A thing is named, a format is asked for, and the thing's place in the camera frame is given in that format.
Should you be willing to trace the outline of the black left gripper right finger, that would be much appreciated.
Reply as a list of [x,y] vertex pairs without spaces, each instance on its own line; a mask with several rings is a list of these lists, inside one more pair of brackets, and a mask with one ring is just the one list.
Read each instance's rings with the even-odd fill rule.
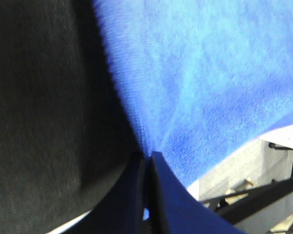
[[195,200],[174,175],[163,154],[148,162],[148,209],[153,234],[241,234]]

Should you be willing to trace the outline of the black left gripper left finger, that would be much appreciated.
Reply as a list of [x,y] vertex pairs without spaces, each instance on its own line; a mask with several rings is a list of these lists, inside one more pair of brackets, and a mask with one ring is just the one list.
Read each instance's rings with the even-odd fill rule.
[[108,194],[65,234],[143,233],[145,159],[133,153],[122,175]]

